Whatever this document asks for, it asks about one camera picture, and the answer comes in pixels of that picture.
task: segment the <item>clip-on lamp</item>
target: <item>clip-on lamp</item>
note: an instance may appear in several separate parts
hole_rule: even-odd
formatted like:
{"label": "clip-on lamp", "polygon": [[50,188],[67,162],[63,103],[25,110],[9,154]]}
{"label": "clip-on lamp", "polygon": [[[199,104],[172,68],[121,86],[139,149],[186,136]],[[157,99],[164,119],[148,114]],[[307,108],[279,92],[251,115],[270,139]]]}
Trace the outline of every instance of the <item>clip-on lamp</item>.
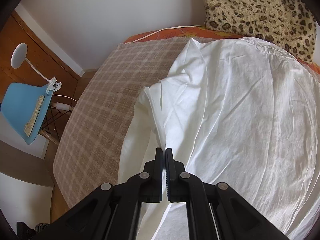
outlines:
{"label": "clip-on lamp", "polygon": [[59,90],[61,88],[61,82],[57,82],[57,79],[55,77],[53,77],[51,80],[47,79],[44,75],[42,75],[32,64],[31,62],[26,58],[27,55],[27,51],[28,51],[28,46],[25,43],[21,43],[19,44],[16,49],[14,50],[14,52],[12,53],[12,57],[11,57],[11,66],[14,69],[17,69],[21,66],[21,64],[23,63],[23,61],[25,60],[26,62],[29,63],[29,65],[40,75],[42,76],[45,80],[47,80],[49,82],[48,88],[46,90],[46,93],[48,94],[48,92],[50,90],[52,90],[53,92]]}

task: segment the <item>white fabric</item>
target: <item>white fabric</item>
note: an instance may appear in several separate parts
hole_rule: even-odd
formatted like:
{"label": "white fabric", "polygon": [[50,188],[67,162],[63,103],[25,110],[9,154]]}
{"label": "white fabric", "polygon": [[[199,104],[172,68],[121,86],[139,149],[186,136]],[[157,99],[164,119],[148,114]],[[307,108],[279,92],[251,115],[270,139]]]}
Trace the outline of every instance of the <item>white fabric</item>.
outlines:
{"label": "white fabric", "polygon": [[[156,147],[172,148],[186,171],[228,183],[303,239],[320,206],[319,96],[318,80],[274,44],[190,39],[167,78],[139,95],[118,182],[141,172]],[[169,204],[166,192],[163,200],[143,207],[137,239],[188,239],[185,205]]]}

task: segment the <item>chair seat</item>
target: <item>chair seat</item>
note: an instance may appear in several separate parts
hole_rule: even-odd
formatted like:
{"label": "chair seat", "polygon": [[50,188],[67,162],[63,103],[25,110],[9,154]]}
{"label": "chair seat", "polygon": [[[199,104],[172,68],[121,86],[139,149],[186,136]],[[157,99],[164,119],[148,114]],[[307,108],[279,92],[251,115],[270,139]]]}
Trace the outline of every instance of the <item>chair seat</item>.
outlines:
{"label": "chair seat", "polygon": [[[21,83],[11,83],[4,95],[1,104],[1,112],[9,124],[27,144],[31,144],[36,138],[47,113],[52,97],[52,91],[49,92],[50,95],[46,94],[45,91],[47,87],[48,84],[43,87],[36,87]],[[36,108],[38,98],[41,95],[44,96],[44,101],[41,105],[32,132],[28,137],[24,132],[24,126],[29,122],[33,111]]]}

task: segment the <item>silver rivet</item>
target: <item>silver rivet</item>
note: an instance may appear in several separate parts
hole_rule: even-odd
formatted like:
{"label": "silver rivet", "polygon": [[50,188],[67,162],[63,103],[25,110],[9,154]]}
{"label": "silver rivet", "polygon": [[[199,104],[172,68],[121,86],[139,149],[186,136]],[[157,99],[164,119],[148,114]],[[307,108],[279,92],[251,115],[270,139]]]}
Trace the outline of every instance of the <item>silver rivet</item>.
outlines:
{"label": "silver rivet", "polygon": [[180,173],[180,177],[183,179],[188,179],[188,178],[190,178],[190,173],[187,173],[184,171],[184,172]]}
{"label": "silver rivet", "polygon": [[150,174],[147,173],[147,172],[142,172],[142,173],[140,173],[139,176],[140,176],[140,178],[142,178],[142,179],[147,179],[147,178],[150,177]]}
{"label": "silver rivet", "polygon": [[101,188],[102,190],[109,190],[109,189],[111,189],[111,184],[110,184],[110,183],[103,183],[103,184],[100,186],[100,188]]}
{"label": "silver rivet", "polygon": [[224,183],[224,182],[220,182],[218,184],[218,188],[219,189],[222,189],[222,190],[226,190],[228,188],[228,184],[227,183]]}

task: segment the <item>leopard print pillow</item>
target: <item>leopard print pillow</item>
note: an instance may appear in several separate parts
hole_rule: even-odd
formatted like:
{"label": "leopard print pillow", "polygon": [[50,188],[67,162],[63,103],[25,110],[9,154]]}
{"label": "leopard print pillow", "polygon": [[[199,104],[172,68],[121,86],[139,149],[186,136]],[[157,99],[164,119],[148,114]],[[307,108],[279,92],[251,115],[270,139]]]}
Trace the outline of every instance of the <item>leopard print pillow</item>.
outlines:
{"label": "leopard print pillow", "polygon": [[312,62],[316,19],[301,0],[204,0],[205,27],[272,42]]}

